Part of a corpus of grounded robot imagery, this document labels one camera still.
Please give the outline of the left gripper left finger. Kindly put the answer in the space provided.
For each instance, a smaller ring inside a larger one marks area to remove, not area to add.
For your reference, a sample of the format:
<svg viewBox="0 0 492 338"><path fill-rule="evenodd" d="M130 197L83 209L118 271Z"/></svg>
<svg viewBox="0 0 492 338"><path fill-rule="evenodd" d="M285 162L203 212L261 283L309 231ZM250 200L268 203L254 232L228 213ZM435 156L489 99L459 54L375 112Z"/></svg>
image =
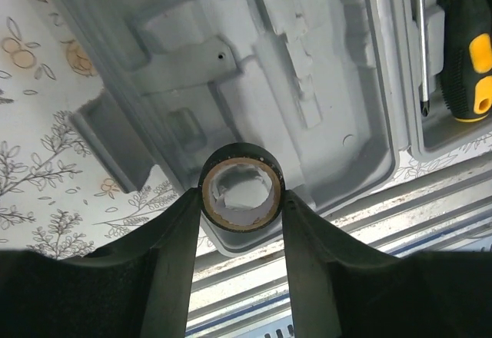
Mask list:
<svg viewBox="0 0 492 338"><path fill-rule="evenodd" d="M190 189L84 257L1 253L3 337L183 337L201 215Z"/></svg>

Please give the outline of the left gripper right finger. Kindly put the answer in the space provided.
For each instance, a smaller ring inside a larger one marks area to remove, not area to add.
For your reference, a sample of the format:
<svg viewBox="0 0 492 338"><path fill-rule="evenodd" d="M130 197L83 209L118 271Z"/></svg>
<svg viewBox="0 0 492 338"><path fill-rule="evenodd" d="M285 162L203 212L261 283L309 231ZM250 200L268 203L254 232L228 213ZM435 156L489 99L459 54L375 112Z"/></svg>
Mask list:
<svg viewBox="0 0 492 338"><path fill-rule="evenodd" d="M283 196L297 337L489 337L491 255L381 252Z"/></svg>

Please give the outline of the grey plastic tool case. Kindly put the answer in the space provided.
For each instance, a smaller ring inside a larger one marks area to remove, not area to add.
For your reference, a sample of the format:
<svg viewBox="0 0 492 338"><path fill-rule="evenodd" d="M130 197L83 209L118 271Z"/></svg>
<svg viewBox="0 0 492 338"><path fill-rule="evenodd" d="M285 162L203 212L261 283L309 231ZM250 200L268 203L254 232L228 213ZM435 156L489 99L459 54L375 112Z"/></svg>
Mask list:
<svg viewBox="0 0 492 338"><path fill-rule="evenodd" d="M490 133L440 94L444 11L427 0L431 111L421 114L414 0L52 0L103 92L69 119L134 212L104 217L109 239L158 211L159 166L177 192L220 147L248 142L320 215L391 181L407 151L434 162Z"/></svg>

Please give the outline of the black yellow phillips screwdriver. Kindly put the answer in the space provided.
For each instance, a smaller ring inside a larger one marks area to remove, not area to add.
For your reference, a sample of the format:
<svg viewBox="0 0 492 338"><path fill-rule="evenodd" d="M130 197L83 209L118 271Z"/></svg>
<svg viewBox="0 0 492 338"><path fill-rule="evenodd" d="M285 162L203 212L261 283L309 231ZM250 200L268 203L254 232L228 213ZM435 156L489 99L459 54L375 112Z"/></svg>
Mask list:
<svg viewBox="0 0 492 338"><path fill-rule="evenodd" d="M428 61L428 43L427 43L427 26L426 26L426 1L415 0L415 20L419 31L419 42L421 52L421 93L420 106L421 114L427 117L430 113L430 89L429 89L429 61Z"/></svg>

